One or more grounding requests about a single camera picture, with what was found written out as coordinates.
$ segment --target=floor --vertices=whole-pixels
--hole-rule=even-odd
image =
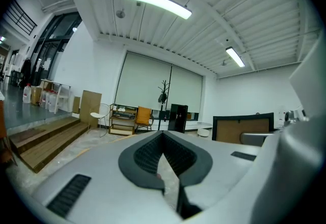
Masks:
[[[87,148],[95,147],[101,144],[105,144],[117,139],[122,138],[120,135],[106,134],[104,137],[99,138],[99,130],[91,130],[81,135],[73,143],[71,143],[66,149],[64,149],[59,155],[57,155],[46,167],[44,167],[39,173],[35,174],[27,166],[16,157],[18,166],[11,164],[7,169],[6,173],[10,181],[32,194],[33,191],[51,174],[57,171],[59,168],[64,166],[77,157],[82,151]],[[187,135],[197,136],[197,132],[186,132]],[[211,131],[209,137],[198,137],[206,140],[211,140]],[[176,208],[178,198],[178,187],[179,179],[174,174],[168,161],[164,155],[159,161],[157,173],[161,175],[165,183],[165,200],[172,207]]]
[[[23,89],[18,87],[0,83],[0,91],[5,97],[4,109],[7,129],[68,114],[62,110],[58,110],[54,114],[39,106],[23,103]]]

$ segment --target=orange chair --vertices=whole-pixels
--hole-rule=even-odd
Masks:
[[[154,123],[154,116],[151,114],[151,109],[149,108],[145,108],[145,107],[141,107],[138,106],[138,112],[137,112],[137,118],[136,118],[136,130],[142,127],[146,127],[148,130],[148,127],[150,128],[150,130],[152,130],[152,125]]]

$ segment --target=ceiling light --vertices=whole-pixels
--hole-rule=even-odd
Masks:
[[[188,19],[192,12],[186,9],[184,6],[175,3],[172,0],[135,0],[140,2],[145,2],[163,8],[165,10],[171,11],[174,14],[180,16],[181,18]]]
[[[239,65],[239,67],[244,67],[244,63],[242,62],[239,55],[234,51],[232,47],[229,47],[226,49],[227,54],[230,55],[231,58],[233,58],[234,61]]]

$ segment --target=white table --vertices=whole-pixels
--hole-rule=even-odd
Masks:
[[[70,98],[70,90],[71,90],[71,86],[69,85],[66,85],[64,83],[58,83],[58,82],[54,82],[54,81],[51,81],[51,80],[47,80],[47,79],[41,79],[41,81],[44,82],[43,86],[42,86],[42,92],[41,92],[41,96],[40,96],[40,103],[42,102],[42,93],[43,93],[43,90],[44,90],[44,85],[45,85],[45,82],[47,83],[52,83],[54,85],[59,85],[59,90],[58,90],[58,93],[57,93],[57,99],[56,99],[56,106],[55,106],[55,114],[57,113],[58,111],[58,101],[59,101],[59,98],[63,98],[63,99],[68,99],[68,110],[69,110],[69,98]],[[68,95],[61,95],[61,89],[62,89],[62,86],[67,86],[69,87],[69,91],[68,91]]]

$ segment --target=ceiling fixture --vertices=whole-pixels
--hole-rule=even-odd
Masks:
[[[123,10],[117,10],[116,15],[118,18],[124,18],[126,14],[124,13]]]
[[[192,14],[190,10],[188,10],[187,8],[185,8],[180,4],[175,3],[172,0],[135,0],[135,1],[145,2],[148,4],[155,5],[167,11],[170,11],[184,19],[188,19]]]
[[[230,55],[231,58],[239,65],[239,67],[244,67],[244,63],[242,62],[241,58],[239,55],[234,51],[232,47],[228,47],[226,49],[227,54]]]

